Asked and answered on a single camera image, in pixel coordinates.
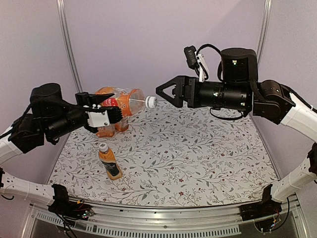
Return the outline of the large orange juice bottle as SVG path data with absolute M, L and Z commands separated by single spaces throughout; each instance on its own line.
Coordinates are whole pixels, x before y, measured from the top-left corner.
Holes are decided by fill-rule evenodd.
M 101 105 L 104 107 L 118 106 L 123 117 L 130 117 L 142 111 L 146 107 L 146 97 L 141 89 L 122 89 L 117 87 L 103 87 L 95 92 L 97 95 L 110 94 L 113 96 L 104 100 Z

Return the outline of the white bottle cap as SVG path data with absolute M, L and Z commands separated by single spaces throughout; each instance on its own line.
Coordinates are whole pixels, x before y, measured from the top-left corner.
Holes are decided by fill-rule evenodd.
M 145 107 L 147 109 L 154 109 L 158 104 L 158 100 L 155 96 L 147 96 L 145 99 Z

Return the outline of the small orange black bottle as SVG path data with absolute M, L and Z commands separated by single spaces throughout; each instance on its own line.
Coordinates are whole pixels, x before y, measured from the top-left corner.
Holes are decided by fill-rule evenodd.
M 111 180 L 117 180 L 122 177 L 122 171 L 117 164 L 114 153 L 105 142 L 99 144 L 99 159 Z

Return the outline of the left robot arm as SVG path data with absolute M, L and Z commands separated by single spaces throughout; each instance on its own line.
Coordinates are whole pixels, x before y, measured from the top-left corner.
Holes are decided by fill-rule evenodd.
M 119 122 L 123 116 L 118 106 L 100 105 L 112 96 L 112 93 L 76 93 L 77 103 L 71 104 L 62 98 L 57 83 L 34 88 L 26 111 L 0 136 L 1 163 L 43 146 L 45 142 L 56 145 L 62 136 L 81 127 L 96 133 L 99 127 Z M 8 200 L 15 196 L 31 199 L 47 205 L 50 212 L 73 220 L 86 220 L 94 213 L 92 206 L 83 200 L 70 201 L 63 185 L 33 183 L 4 170 L 0 172 L 0 194 Z

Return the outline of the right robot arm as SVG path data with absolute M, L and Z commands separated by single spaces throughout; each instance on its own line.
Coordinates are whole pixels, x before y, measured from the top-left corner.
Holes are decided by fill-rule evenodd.
M 241 117 L 248 114 L 290 127 L 309 139 L 317 139 L 317 111 L 290 87 L 274 80 L 258 81 L 257 55 L 252 49 L 218 51 L 218 82 L 209 81 L 209 71 L 200 49 L 184 49 L 187 65 L 195 77 L 177 76 L 160 85 L 156 93 L 177 108 L 210 107 L 232 109 Z M 282 202 L 317 178 L 317 147 L 292 172 L 258 192 L 259 202 L 240 206 L 244 221 L 281 211 Z

